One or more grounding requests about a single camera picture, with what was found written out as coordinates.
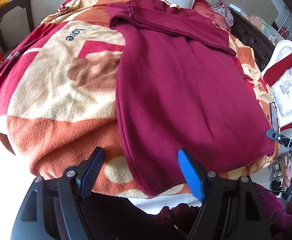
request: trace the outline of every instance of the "tiled floor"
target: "tiled floor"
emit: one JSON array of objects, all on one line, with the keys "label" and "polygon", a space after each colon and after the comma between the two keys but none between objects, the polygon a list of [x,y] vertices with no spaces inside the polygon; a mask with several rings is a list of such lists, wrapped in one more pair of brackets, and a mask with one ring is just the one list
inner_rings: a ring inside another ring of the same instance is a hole
[{"label": "tiled floor", "polygon": [[253,173],[250,175],[250,178],[253,182],[256,182],[262,186],[264,186],[266,189],[269,189],[270,187],[270,178],[271,175],[271,169],[269,168],[262,168],[258,172]]},{"label": "tiled floor", "polygon": [[34,176],[0,143],[0,240],[9,240],[19,207]]}]

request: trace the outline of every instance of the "maroon sweatshirt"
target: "maroon sweatshirt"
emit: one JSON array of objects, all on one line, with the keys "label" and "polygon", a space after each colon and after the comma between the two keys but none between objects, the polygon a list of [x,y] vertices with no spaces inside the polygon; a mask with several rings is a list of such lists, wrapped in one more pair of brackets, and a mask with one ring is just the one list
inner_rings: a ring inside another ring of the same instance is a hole
[{"label": "maroon sweatshirt", "polygon": [[161,1],[109,4],[125,48],[116,80],[121,143],[147,195],[185,183],[177,151],[224,173],[271,155],[270,124],[246,87],[228,33]]}]

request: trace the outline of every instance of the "red pillow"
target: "red pillow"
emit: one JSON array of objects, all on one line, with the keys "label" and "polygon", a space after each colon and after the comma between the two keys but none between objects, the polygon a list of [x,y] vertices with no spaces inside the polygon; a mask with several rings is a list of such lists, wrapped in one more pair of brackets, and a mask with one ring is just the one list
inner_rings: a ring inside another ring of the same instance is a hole
[{"label": "red pillow", "polygon": [[225,18],[219,13],[214,12],[206,0],[195,0],[193,10],[201,14],[202,16],[212,20],[213,22],[216,22],[216,24],[219,27],[222,27],[224,30],[229,30]]}]

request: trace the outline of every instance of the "maroon clothing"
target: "maroon clothing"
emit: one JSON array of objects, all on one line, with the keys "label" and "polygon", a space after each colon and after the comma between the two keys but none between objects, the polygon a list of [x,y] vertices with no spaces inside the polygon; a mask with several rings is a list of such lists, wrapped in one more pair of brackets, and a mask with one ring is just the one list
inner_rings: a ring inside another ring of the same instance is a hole
[{"label": "maroon clothing", "polygon": [[292,53],[268,69],[264,74],[264,81],[267,82],[268,85],[272,86],[291,66]]},{"label": "maroon clothing", "polygon": [[235,67],[228,34],[161,1],[108,5],[125,48],[116,113],[125,156],[147,195],[185,183],[177,151],[224,173],[271,155],[274,142],[256,98]]},{"label": "maroon clothing", "polygon": [[[267,191],[263,186],[253,182],[254,189],[257,193]],[[280,240],[286,231],[292,225],[292,205],[289,205],[286,212],[280,199],[273,193],[266,192],[257,195],[261,205],[265,211],[267,223],[272,223],[271,234],[273,240]],[[180,230],[189,233],[198,215],[200,207],[189,207],[187,204],[181,203],[173,209],[165,206],[159,214],[151,215],[159,224],[168,226],[176,225]]]}]

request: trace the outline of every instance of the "blue gripper pad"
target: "blue gripper pad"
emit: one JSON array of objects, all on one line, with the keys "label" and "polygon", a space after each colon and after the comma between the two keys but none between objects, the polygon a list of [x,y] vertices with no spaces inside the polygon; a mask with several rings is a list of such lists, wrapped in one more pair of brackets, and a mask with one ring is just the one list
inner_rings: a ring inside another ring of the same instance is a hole
[{"label": "blue gripper pad", "polygon": [[201,168],[201,165],[198,165],[184,148],[178,151],[177,159],[191,193],[198,198],[199,201],[203,201],[205,198],[204,187],[206,187],[206,177],[202,178],[205,180],[205,182],[203,182],[200,176],[205,176],[206,170],[199,171],[198,169]]},{"label": "blue gripper pad", "polygon": [[92,155],[87,161],[80,164],[82,172],[78,173],[77,181],[80,184],[79,196],[82,199],[89,196],[92,193],[93,186],[99,175],[99,172],[105,161],[105,151],[101,147],[96,147]]}]

